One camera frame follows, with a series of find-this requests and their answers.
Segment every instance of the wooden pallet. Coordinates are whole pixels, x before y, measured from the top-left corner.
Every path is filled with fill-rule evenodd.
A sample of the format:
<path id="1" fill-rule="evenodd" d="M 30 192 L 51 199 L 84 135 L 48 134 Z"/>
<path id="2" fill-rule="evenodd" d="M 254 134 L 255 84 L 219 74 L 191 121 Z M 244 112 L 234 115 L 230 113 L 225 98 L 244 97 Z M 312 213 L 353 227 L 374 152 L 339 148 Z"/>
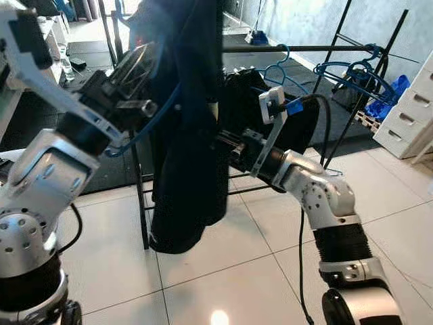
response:
<path id="1" fill-rule="evenodd" d="M 377 121 L 374 117 L 367 116 L 364 112 L 358 111 L 355 120 L 359 121 L 363 126 L 376 133 L 380 127 L 381 122 Z"/>

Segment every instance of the gray wall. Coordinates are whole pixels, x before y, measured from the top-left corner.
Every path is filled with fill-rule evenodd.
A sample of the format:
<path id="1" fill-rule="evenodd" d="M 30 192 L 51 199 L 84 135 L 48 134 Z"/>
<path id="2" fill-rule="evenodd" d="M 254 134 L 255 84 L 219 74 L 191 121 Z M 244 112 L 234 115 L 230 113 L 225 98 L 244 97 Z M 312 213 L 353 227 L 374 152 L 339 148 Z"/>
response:
<path id="1" fill-rule="evenodd" d="M 256 20 L 258 3 L 244 0 L 242 20 L 250 26 Z M 287 45 L 329 45 L 345 5 L 346 0 L 267 0 L 258 26 L 268 37 Z M 433 0 L 353 0 L 342 34 L 360 43 L 385 46 L 404 9 L 409 14 L 391 53 L 424 62 L 433 49 Z M 318 64 L 326 53 L 300 55 Z M 364 53 L 340 52 L 333 53 L 331 60 L 353 62 L 365 57 Z M 412 81 L 420 68 L 421 64 L 390 57 L 386 80 L 406 74 Z"/>

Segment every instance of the water bottle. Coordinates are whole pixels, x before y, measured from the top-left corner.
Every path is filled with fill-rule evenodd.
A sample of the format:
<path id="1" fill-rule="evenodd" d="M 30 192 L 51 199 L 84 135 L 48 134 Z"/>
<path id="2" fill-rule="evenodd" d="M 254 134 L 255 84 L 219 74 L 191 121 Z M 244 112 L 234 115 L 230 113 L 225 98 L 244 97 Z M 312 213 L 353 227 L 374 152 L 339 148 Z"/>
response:
<path id="1" fill-rule="evenodd" d="M 72 71 L 72 66 L 70 65 L 69 59 L 66 54 L 61 54 L 60 64 L 62 65 L 62 69 L 65 72 L 66 80 L 72 81 L 75 79 L 74 71 Z"/>

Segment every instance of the blue tag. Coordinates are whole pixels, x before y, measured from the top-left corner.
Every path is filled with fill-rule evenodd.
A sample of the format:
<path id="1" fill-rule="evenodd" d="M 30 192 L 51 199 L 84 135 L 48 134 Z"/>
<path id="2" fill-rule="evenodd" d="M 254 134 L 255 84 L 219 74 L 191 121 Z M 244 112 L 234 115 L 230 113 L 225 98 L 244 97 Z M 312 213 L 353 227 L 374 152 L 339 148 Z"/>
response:
<path id="1" fill-rule="evenodd" d="M 304 106 L 302 105 L 300 100 L 297 99 L 287 104 L 286 110 L 287 110 L 287 114 L 289 114 L 289 116 L 292 116 L 296 113 L 302 112 L 304 110 Z"/>

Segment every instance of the black metal frame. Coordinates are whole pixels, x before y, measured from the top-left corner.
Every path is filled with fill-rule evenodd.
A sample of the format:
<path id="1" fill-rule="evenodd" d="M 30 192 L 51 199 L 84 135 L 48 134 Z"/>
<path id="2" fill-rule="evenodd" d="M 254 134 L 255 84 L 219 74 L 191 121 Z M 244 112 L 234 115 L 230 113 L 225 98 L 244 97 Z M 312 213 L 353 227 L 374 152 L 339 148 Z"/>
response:
<path id="1" fill-rule="evenodd" d="M 327 51 L 327 55 L 326 55 L 326 59 L 325 62 L 329 61 L 329 58 L 331 57 L 331 54 L 333 51 L 366 51 L 369 53 L 372 53 L 371 47 L 367 46 L 367 45 L 362 45 L 359 42 L 356 42 L 355 40 L 347 37 L 346 35 L 343 35 L 340 33 L 341 28 L 343 26 L 344 20 L 346 19 L 346 15 L 348 12 L 348 9 L 350 7 L 352 0 L 348 0 L 346 7 L 344 8 L 342 17 L 340 19 L 340 23 L 338 24 L 336 33 L 334 35 L 334 39 L 332 40 L 331 45 L 302 45 L 302 46 L 289 46 L 290 51 L 297 51 L 297 52 L 301 52 L 301 51 Z M 110 55 L 112 57 L 112 61 L 113 61 L 113 66 L 116 65 L 116 58 L 114 57 L 114 51 L 112 48 L 112 44 L 111 44 L 111 39 L 110 39 L 110 34 L 108 32 L 108 27 L 107 27 L 107 17 L 110 16 L 113 20 L 113 26 L 114 26 L 114 43 L 116 45 L 116 52 L 117 52 L 117 58 L 121 58 L 123 55 L 122 52 L 122 46 L 121 46 L 121 42 L 120 42 L 120 37 L 119 37 L 119 32 L 118 32 L 118 13 L 116 11 L 112 11 L 111 15 L 106 15 L 105 13 L 105 9 L 104 9 L 104 4 L 102 2 L 102 0 L 99 0 L 99 8 L 101 10 L 101 16 L 102 16 L 102 20 L 104 22 L 104 30 L 106 33 L 106 38 L 107 38 L 107 42 L 108 42 L 108 49 L 110 50 Z M 386 46 L 385 49 L 382 50 L 381 56 L 380 56 L 380 61 L 378 63 L 378 65 L 376 66 L 375 72 L 379 73 L 380 69 L 387 64 L 387 59 L 388 59 L 388 54 L 389 51 L 392 47 L 392 45 L 394 44 L 394 41 L 398 35 L 398 32 L 401 29 L 401 26 L 403 25 L 403 22 L 405 21 L 406 15 L 408 13 L 408 10 L 406 9 L 400 20 L 398 21 L 398 24 L 396 25 L 396 28 Z M 335 45 L 337 39 L 340 38 L 352 45 Z M 233 46 L 233 47 L 225 47 L 223 49 L 224 53 L 250 53 L 250 52 L 282 52 L 282 51 L 286 51 L 286 47 L 284 46 Z M 321 81 L 321 77 L 319 76 L 315 85 L 315 88 L 313 90 L 313 93 L 316 92 L 319 84 Z M 329 162 L 331 161 L 332 157 L 334 156 L 336 150 L 338 149 L 338 146 L 341 144 L 343 137 L 346 135 L 346 132 L 348 130 L 348 128 L 350 127 L 350 124 L 352 123 L 353 119 L 355 118 L 355 115 L 357 113 L 357 111 L 359 109 L 361 109 L 360 107 L 360 103 L 362 102 L 364 95 L 361 96 L 360 100 L 357 102 L 357 105 L 355 106 L 355 109 L 353 110 L 352 115 L 349 118 L 349 121 L 346 124 L 345 129 L 343 130 L 340 139 L 338 140 L 337 144 L 334 146 L 332 153 L 330 154 L 328 160 L 327 160 L 327 164 L 329 164 Z M 132 139 L 134 136 L 134 132 L 131 131 L 129 133 L 129 137 Z M 149 248 L 149 239 L 147 236 L 147 223 L 146 223 L 146 218 L 145 218 L 145 212 L 154 209 L 153 207 L 145 207 L 145 203 L 144 203 L 144 197 L 143 195 L 146 193 L 150 193 L 152 192 L 152 190 L 143 190 L 143 182 L 147 182 L 147 181 L 152 181 L 153 180 L 153 175 L 142 175 L 141 173 L 141 165 L 139 162 L 139 158 L 138 158 L 138 154 L 137 154 L 137 148 L 135 145 L 131 146 L 131 151 L 132 151 L 132 156 L 133 156 L 133 164 L 134 164 L 134 172 L 135 172 L 135 185 L 137 187 L 137 195 L 139 198 L 139 211 L 140 211 L 140 221 L 141 221 L 141 234 L 143 236 L 143 246 L 144 249 L 148 249 Z M 233 179 L 233 178 L 238 178 L 238 177 L 245 177 L 245 176 L 249 176 L 249 173 L 244 173 L 241 175 L 231 175 L 229 178 Z M 246 193 L 246 192 L 252 192 L 252 191 L 256 191 L 256 190 L 263 190 L 265 188 L 270 188 L 270 186 L 266 185 L 266 186 L 256 186 L 253 188 L 247 188 L 244 190 L 236 190 L 236 191 L 232 191 L 229 193 L 229 195 L 234 195 L 234 194 L 241 194 L 241 193 Z"/>

